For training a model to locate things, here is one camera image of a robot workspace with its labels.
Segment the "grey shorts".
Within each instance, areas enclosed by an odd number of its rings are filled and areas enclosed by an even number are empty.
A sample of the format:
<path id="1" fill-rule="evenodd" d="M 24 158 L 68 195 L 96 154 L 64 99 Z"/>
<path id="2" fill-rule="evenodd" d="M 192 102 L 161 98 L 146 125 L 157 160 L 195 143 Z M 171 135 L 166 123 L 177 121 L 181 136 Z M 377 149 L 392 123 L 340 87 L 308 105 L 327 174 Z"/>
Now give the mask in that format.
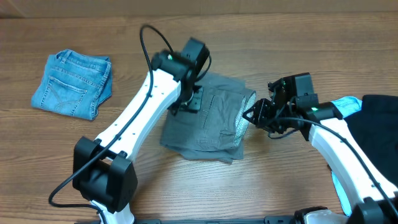
<path id="1" fill-rule="evenodd" d="M 160 144 L 188 160 L 232 163 L 244 158 L 243 138 L 249 121 L 243 112 L 252 107 L 256 91 L 245 81 L 208 73 L 198 82 L 203 87 L 197 113 L 167 114 Z"/>

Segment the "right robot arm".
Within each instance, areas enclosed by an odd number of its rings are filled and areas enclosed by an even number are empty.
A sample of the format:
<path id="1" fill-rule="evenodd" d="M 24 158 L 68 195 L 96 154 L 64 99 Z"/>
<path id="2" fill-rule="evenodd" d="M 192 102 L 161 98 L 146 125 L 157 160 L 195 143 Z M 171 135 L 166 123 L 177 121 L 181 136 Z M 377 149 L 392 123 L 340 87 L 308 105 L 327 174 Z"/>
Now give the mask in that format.
<path id="1" fill-rule="evenodd" d="M 336 105 L 319 102 L 311 75 L 280 78 L 268 89 L 270 97 L 255 102 L 243 118 L 270 134 L 299 130 L 336 174 L 351 207 L 349 216 L 304 208 L 289 223 L 397 223 L 397 187 L 367 158 Z"/>

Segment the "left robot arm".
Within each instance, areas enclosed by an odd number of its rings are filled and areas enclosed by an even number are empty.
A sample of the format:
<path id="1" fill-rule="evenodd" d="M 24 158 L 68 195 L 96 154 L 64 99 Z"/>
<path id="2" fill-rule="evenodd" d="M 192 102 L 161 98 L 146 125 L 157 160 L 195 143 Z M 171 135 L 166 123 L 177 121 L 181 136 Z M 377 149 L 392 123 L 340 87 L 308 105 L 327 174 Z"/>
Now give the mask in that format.
<path id="1" fill-rule="evenodd" d="M 210 62 L 206 45 L 194 38 L 181 52 L 163 50 L 136 96 L 95 140 L 80 138 L 73 152 L 72 185 L 99 213 L 100 223 L 134 223 L 129 202 L 137 189 L 133 162 L 165 111 L 197 113 L 203 88 L 198 74 Z"/>

